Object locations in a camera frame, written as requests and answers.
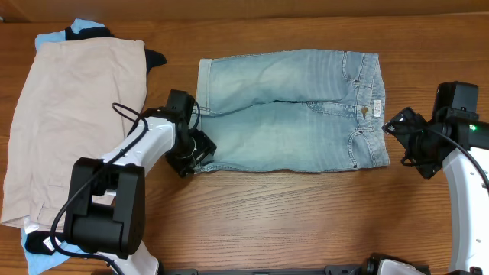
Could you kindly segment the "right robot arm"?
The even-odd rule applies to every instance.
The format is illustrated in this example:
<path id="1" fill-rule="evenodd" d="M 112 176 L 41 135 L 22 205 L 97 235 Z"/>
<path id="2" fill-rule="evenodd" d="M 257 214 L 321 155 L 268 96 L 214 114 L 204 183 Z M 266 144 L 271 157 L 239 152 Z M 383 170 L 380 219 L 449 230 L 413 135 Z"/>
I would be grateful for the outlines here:
<path id="1" fill-rule="evenodd" d="M 452 214 L 450 274 L 488 272 L 488 125 L 466 108 L 443 107 L 426 121 L 405 108 L 383 127 L 404 147 L 401 163 L 425 178 L 442 171 Z"/>

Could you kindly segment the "light blue denim shorts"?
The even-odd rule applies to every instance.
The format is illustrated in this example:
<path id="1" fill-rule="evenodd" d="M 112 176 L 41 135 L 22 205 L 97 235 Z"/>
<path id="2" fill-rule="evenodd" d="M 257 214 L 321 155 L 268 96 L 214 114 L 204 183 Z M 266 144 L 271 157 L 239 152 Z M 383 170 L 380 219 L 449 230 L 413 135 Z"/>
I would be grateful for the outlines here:
<path id="1" fill-rule="evenodd" d="M 290 50 L 199 62 L 199 127 L 216 151 L 198 167 L 306 173 L 389 164 L 379 56 Z"/>

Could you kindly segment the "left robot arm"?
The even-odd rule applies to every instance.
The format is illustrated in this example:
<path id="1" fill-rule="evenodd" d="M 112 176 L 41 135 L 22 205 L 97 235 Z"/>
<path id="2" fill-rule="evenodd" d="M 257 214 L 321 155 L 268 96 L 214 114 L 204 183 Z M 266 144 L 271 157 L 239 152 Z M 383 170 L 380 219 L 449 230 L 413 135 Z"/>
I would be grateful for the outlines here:
<path id="1" fill-rule="evenodd" d="M 143 242 L 145 179 L 165 157 L 184 178 L 216 145 L 199 130 L 200 109 L 149 108 L 132 118 L 128 136 L 100 158 L 79 158 L 60 214 L 73 257 L 103 260 L 115 274 L 162 274 L 164 267 Z"/>

